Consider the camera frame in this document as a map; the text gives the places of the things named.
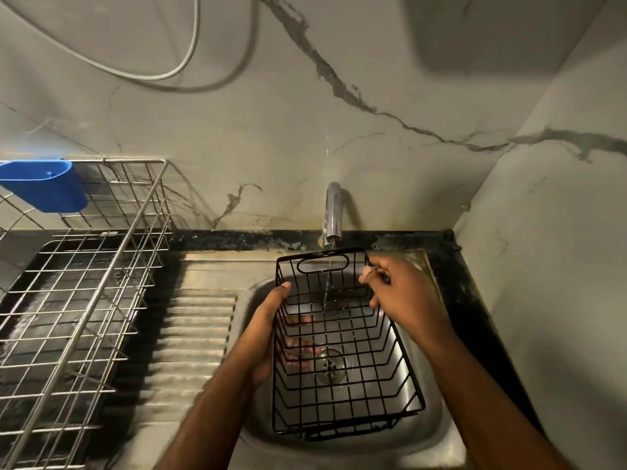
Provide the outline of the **person's left hand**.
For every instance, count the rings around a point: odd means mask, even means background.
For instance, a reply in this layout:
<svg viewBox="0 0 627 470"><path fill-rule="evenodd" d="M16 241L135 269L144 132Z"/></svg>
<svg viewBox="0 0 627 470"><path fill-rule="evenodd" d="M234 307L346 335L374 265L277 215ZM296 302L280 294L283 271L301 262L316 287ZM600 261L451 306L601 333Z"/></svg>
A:
<svg viewBox="0 0 627 470"><path fill-rule="evenodd" d="M257 389L269 376L274 362L273 331L275 318L272 324L268 324L262 316L262 303L256 308L244 332L236 342L231 355L245 369L245 375L251 382L253 389ZM313 341L286 336L282 343L286 350L279 350L279 357L286 367L298 367L308 369L306 359L320 352L321 347L314 345Z"/></svg>

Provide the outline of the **person's right hand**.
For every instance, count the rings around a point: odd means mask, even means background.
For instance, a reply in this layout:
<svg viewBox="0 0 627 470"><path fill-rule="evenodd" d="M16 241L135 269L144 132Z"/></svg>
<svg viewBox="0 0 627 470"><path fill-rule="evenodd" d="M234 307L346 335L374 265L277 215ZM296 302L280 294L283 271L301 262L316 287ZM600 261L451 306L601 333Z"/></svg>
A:
<svg viewBox="0 0 627 470"><path fill-rule="evenodd" d="M452 347L459 341L424 272L404 259L373 255L365 267L385 268L391 285L369 287L369 306L400 325L424 352Z"/></svg>

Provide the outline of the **black wire basket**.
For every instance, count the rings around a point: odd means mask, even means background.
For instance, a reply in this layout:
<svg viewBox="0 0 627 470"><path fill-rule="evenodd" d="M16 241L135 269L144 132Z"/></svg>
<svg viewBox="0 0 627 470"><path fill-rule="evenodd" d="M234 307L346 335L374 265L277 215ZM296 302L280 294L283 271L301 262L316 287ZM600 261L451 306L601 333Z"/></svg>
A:
<svg viewBox="0 0 627 470"><path fill-rule="evenodd" d="M308 442L392 429L426 409L401 333L353 247L279 258L275 282L291 284L273 321L271 425Z"/></svg>

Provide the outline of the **person's right forearm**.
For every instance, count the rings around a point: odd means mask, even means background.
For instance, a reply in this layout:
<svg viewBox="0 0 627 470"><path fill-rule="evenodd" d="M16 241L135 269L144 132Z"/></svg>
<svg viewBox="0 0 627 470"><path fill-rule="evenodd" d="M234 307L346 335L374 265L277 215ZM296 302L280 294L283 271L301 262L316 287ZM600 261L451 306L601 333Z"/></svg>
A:
<svg viewBox="0 0 627 470"><path fill-rule="evenodd" d="M411 333L478 470L574 470L531 425L451 326Z"/></svg>

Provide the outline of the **person's left forearm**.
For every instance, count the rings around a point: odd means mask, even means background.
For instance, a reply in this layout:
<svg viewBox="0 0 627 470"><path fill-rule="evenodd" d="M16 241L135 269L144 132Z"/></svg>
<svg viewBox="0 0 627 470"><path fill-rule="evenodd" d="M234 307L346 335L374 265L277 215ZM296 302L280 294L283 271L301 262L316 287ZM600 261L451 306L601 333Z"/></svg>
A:
<svg viewBox="0 0 627 470"><path fill-rule="evenodd" d="M229 355L153 470L228 470L255 390L253 370L251 360Z"/></svg>

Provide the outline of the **chrome sink faucet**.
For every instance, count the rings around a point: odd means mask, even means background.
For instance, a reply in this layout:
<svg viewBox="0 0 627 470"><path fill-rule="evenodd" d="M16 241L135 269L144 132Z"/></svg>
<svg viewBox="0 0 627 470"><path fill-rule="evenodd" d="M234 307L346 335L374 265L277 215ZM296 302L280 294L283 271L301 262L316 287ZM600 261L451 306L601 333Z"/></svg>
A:
<svg viewBox="0 0 627 470"><path fill-rule="evenodd" d="M325 199L325 213L322 226L324 249L333 249L342 238L342 188L339 183L329 183Z"/></svg>

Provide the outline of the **stainless steel sink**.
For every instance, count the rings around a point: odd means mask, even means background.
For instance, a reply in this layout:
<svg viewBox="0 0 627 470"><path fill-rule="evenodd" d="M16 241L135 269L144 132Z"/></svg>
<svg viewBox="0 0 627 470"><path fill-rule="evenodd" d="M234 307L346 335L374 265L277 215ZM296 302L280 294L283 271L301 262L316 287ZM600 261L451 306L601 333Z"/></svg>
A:
<svg viewBox="0 0 627 470"><path fill-rule="evenodd" d="M203 385L275 285L289 252L183 252L138 315L129 363L114 383L113 411L127 434L107 470L152 470ZM229 470L468 470L466 449L427 359L397 326L426 409L392 429L308 442L271 425L271 377L255 392Z"/></svg>

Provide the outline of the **sink drain strainer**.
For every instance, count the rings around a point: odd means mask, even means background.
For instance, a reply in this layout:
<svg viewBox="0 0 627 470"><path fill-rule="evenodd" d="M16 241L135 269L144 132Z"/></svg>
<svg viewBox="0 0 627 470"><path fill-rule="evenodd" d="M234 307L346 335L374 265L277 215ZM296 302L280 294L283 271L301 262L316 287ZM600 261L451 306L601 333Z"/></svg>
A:
<svg viewBox="0 0 627 470"><path fill-rule="evenodd" d="M316 387L345 385L347 369L345 356L333 347L322 347L311 360L312 379Z"/></svg>

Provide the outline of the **black drip tray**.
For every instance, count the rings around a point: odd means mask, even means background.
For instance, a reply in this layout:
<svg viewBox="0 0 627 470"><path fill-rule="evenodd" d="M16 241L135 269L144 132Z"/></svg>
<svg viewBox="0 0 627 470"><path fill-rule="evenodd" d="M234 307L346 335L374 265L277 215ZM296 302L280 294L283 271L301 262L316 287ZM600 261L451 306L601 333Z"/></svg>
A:
<svg viewBox="0 0 627 470"><path fill-rule="evenodd" d="M48 241L0 291L0 447L20 438L85 315L33 436L79 429L113 392L109 375L164 250L145 235L118 254L120 245L121 237Z"/></svg>

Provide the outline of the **blue plastic cutlery holder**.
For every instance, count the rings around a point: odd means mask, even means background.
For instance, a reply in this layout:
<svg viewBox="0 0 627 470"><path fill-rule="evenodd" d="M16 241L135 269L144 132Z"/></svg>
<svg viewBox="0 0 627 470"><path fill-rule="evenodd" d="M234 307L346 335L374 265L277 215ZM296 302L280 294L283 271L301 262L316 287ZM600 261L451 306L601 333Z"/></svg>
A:
<svg viewBox="0 0 627 470"><path fill-rule="evenodd" d="M81 178L64 159L3 162L0 186L43 213L76 213L88 205Z"/></svg>

